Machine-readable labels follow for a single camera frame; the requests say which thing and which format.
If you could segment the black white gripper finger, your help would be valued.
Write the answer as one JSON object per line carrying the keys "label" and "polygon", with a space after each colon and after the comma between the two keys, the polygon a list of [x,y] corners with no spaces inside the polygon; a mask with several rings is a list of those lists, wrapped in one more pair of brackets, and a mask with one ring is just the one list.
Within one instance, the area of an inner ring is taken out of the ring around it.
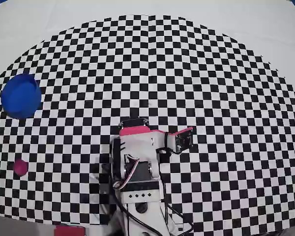
{"label": "black white gripper finger", "polygon": [[147,118],[134,118],[124,120],[119,124],[119,135],[135,135],[150,132]]}

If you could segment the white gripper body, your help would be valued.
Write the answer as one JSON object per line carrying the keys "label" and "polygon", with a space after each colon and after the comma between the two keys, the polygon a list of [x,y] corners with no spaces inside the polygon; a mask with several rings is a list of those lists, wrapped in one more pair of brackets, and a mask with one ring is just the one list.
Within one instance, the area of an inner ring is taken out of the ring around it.
{"label": "white gripper body", "polygon": [[150,131],[144,133],[131,133],[129,131],[121,131],[120,146],[121,154],[156,154],[157,149],[163,148],[164,132]]}

